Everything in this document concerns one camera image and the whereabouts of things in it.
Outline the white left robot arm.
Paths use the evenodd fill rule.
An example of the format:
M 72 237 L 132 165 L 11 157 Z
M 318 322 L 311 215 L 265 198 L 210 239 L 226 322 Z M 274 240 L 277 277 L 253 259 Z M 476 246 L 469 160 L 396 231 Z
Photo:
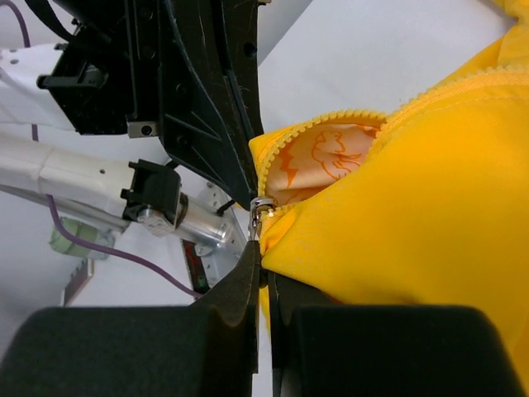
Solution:
M 83 136 L 158 139 L 168 165 L 1 137 L 1 187 L 54 196 L 89 218 L 137 222 L 184 244 L 192 281 L 214 285 L 245 237 L 233 213 L 257 195 L 248 143 L 263 131 L 257 1 L 50 1 L 28 7 L 59 38 L 1 53 L 1 120 Z

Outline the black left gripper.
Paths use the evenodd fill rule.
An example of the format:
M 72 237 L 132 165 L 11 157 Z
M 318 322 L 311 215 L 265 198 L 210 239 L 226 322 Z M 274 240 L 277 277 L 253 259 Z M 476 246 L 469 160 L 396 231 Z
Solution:
M 53 3 L 39 1 L 38 19 L 62 41 L 37 85 L 78 134 L 160 136 L 171 158 L 248 208 L 257 189 L 226 186 L 223 2 L 59 1 L 73 18 L 68 31 Z

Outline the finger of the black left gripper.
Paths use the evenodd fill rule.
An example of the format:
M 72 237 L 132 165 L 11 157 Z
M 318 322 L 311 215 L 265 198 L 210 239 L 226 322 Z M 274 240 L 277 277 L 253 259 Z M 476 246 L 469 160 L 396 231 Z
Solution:
M 223 77 L 226 83 L 226 113 L 229 155 L 226 186 L 232 193 L 254 193 L 257 177 L 249 141 L 264 133 L 260 117 L 257 74 L 256 1 L 222 3 Z

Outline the yellow hooded jacket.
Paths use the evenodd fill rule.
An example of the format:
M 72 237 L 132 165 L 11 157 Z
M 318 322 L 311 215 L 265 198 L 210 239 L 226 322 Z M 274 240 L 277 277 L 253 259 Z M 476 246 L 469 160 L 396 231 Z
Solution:
M 458 304 L 528 379 L 528 4 L 399 110 L 329 112 L 249 147 L 266 270 L 344 304 Z

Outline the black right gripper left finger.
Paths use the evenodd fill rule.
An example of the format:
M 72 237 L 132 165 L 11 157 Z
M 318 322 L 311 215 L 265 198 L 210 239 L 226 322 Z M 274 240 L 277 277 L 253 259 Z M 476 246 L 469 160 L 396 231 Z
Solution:
M 249 396 L 258 369 L 260 249 L 189 306 L 31 315 L 1 364 L 4 396 Z

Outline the silver zipper slider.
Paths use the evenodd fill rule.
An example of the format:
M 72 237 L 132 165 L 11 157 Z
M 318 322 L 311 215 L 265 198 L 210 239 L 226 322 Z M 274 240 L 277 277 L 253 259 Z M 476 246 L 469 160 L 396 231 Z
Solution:
M 259 239 L 265 217 L 273 213 L 276 206 L 276 200 L 267 196 L 259 196 L 250 201 L 248 223 L 248 236 L 250 241 L 257 241 Z

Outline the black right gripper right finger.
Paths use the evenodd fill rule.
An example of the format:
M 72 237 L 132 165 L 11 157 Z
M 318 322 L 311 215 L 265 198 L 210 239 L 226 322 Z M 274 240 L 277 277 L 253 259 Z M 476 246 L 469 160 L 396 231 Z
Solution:
M 276 396 L 521 396 L 498 331 L 477 309 L 347 305 L 269 273 Z

